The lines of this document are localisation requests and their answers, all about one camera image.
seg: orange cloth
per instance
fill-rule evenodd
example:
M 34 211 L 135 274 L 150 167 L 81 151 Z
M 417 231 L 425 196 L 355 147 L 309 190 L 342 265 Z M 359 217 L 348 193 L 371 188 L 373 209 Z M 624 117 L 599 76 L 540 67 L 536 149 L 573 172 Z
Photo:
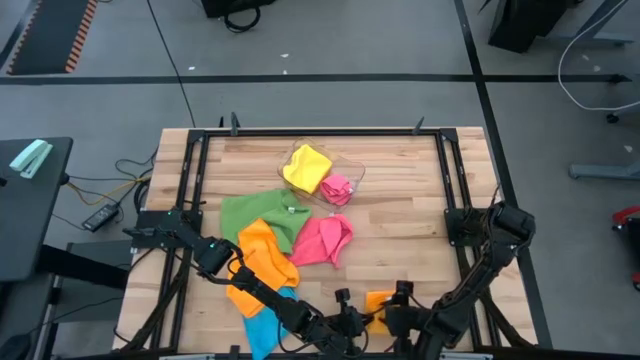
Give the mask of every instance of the orange cloth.
M 381 304 L 393 295 L 395 291 L 370 291 L 365 297 L 365 313 L 372 313 L 382 306 Z M 367 325 L 367 330 L 370 334 L 386 334 L 389 335 L 389 329 L 381 319 L 385 318 L 384 310 L 373 314 L 373 321 Z
M 269 225 L 262 219 L 238 233 L 238 246 L 244 254 L 244 262 L 256 276 L 270 288 L 278 291 L 283 286 L 294 287 L 300 282 L 295 265 L 278 249 L 278 241 Z M 231 263 L 231 270 L 237 272 L 238 261 Z M 227 296 L 245 317 L 253 317 L 264 308 L 264 304 L 249 293 L 227 286 Z

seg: light blue object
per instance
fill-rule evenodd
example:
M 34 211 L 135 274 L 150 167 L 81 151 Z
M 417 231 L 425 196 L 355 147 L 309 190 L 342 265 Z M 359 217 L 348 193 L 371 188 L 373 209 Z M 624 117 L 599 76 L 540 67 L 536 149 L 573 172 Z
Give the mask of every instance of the light blue object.
M 9 167 L 15 171 L 21 171 L 20 176 L 23 178 L 31 179 L 38 172 L 51 149 L 53 149 L 53 145 L 46 141 L 34 140 L 13 159 Z
M 296 293 L 293 292 L 293 288 L 281 287 L 278 290 L 278 294 L 298 299 Z M 273 310 L 265 307 L 256 316 L 251 318 L 244 318 L 244 328 L 247 332 L 247 338 L 249 339 L 249 346 L 251 347 L 251 354 L 253 360 L 263 360 L 273 349 L 278 346 L 278 333 L 276 329 L 278 327 L 278 318 Z M 289 332 L 280 325 L 280 338 L 284 339 Z

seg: wooden tabletop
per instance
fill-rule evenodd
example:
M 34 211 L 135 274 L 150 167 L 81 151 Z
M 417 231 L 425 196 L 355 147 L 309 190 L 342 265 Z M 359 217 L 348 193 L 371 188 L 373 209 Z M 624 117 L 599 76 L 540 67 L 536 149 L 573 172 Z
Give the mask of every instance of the wooden tabletop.
M 188 129 L 163 131 L 146 202 L 148 210 L 168 210 L 175 204 L 187 132 Z M 458 135 L 473 205 L 486 207 L 496 187 L 496 177 L 483 129 L 458 128 Z M 296 140 L 288 137 L 211 140 L 202 193 L 206 201 L 202 205 L 203 236 L 220 236 L 220 203 L 225 197 L 284 187 L 277 174 L 278 164 Z M 340 288 L 350 289 L 350 303 L 360 311 L 364 311 L 367 291 L 393 290 L 396 280 L 414 281 L 415 296 L 425 306 L 452 290 L 460 276 L 454 250 L 447 241 L 443 218 L 446 201 L 434 138 L 341 136 L 312 140 L 348 160 L 364 164 L 366 173 L 343 211 L 353 224 L 355 236 L 341 253 L 341 267 L 334 269 L 331 264 L 299 267 L 298 296 L 325 314 L 335 314 L 339 306 L 334 291 Z M 197 167 L 197 147 L 192 173 Z M 448 146 L 447 155 L 452 167 L 453 155 Z M 192 196 L 193 178 L 192 174 L 187 198 Z M 457 179 L 453 176 L 452 180 L 456 203 L 461 206 Z M 312 206 L 313 216 L 328 216 L 327 210 L 302 202 Z M 118 333 L 125 338 L 135 334 L 157 302 L 164 258 L 164 252 L 155 250 L 129 276 L 118 323 Z M 226 269 L 219 274 L 226 275 Z M 516 261 L 502 271 L 491 291 L 495 303 L 520 334 L 535 342 Z M 162 345 L 169 342 L 173 307 L 165 316 Z M 226 297 L 224 286 L 213 285 L 192 270 L 184 310 L 179 352 L 227 353 L 234 344 L 241 346 L 241 352 L 250 352 L 242 316 Z M 489 344 L 482 314 L 483 311 L 478 311 L 483 343 Z M 383 351 L 392 341 L 387 335 L 372 335 L 368 351 Z M 292 349 L 300 343 L 288 336 L 284 345 Z M 114 348 L 121 346 L 123 342 L 116 338 Z M 468 334 L 457 349 L 471 349 Z

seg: gray floor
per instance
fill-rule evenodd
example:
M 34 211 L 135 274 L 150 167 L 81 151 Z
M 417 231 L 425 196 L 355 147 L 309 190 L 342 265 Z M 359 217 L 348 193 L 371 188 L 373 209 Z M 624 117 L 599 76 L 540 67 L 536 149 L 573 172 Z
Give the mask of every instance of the gray floor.
M 484 74 L 555 74 L 561 47 L 536 43 L 517 55 L 486 45 L 490 6 L 465 0 Z M 575 31 L 599 1 L 568 13 L 556 32 Z M 255 31 L 234 35 L 208 20 L 189 0 L 152 0 L 169 49 L 182 75 L 327 73 L 470 74 L 471 68 L 449 0 L 279 0 L 264 8 Z M 26 7 L 24 0 L 0 3 L 0 43 Z M 631 1 L 610 30 L 640 39 Z M 639 45 L 627 49 L 576 49 L 568 74 L 640 70 Z M 99 4 L 80 64 L 70 76 L 172 75 L 144 0 Z M 638 99 L 631 84 L 569 84 L 581 101 L 615 105 Z M 572 180 L 574 161 L 627 164 L 638 158 L 640 116 L 608 125 L 602 113 L 582 111 L 557 84 L 488 84 L 520 205 L 538 219 L 532 248 L 544 308 L 556 348 L 640 354 L 635 341 L 640 294 L 629 276 L 638 269 L 627 247 L 610 231 L 610 216 L 637 204 L 638 184 Z M 334 82 L 189 84 L 198 126 L 216 126 L 235 111 L 243 126 L 412 125 L 484 126 L 473 83 Z M 71 136 L 68 172 L 111 176 L 122 157 L 146 159 L 162 128 L 190 126 L 178 85 L 0 86 L 0 138 Z M 78 183 L 95 191 L 112 184 Z M 68 189 L 55 213 L 76 223 L 94 211 Z M 52 220 L 46 242 L 122 239 L 135 213 L 125 204 L 122 223 L 96 234 Z M 65 325 L 56 353 L 104 352 L 113 322 Z

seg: cloth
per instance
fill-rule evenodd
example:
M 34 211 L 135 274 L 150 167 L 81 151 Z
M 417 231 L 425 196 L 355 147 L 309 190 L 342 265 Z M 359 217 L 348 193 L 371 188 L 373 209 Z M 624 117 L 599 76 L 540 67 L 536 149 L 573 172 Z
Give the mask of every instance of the cloth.
M 327 201 L 342 206 L 351 200 L 353 188 L 349 179 L 342 175 L 334 174 L 322 180 L 320 191 L 327 198 Z
M 283 286 L 295 287 L 300 282 L 298 269 L 278 249 L 276 236 L 262 219 L 256 220 L 238 233 L 238 246 L 244 254 L 244 262 L 267 286 L 278 291 Z M 230 265 L 233 272 L 240 267 L 239 261 Z M 227 286 L 227 296 L 245 317 L 257 315 L 264 305 L 249 293 Z
M 257 218 L 264 220 L 278 239 L 278 248 L 290 254 L 298 232 L 311 216 L 311 208 L 302 206 L 289 189 L 236 196 L 222 200 L 220 232 L 238 244 L 238 232 Z
M 372 313 L 380 309 L 382 303 L 389 300 L 391 295 L 395 291 L 369 291 L 365 296 L 364 311 L 365 313 Z M 385 334 L 389 335 L 389 329 L 384 324 L 385 313 L 384 310 L 373 314 L 373 321 L 367 325 L 367 331 L 369 334 Z
M 296 293 L 290 287 L 280 288 L 278 294 L 298 300 Z M 253 360 L 263 360 L 278 346 L 278 333 L 276 331 L 280 331 L 281 339 L 284 339 L 289 334 L 282 325 L 278 329 L 276 313 L 269 308 L 262 309 L 252 318 L 244 318 L 244 328 L 249 339 Z
M 351 239 L 353 227 L 344 215 L 310 218 L 300 230 L 289 260 L 296 266 L 327 261 L 337 268 L 340 266 L 338 255 Z
M 313 194 L 331 169 L 331 160 L 304 144 L 291 155 L 291 163 L 282 169 L 282 175 L 291 185 Z

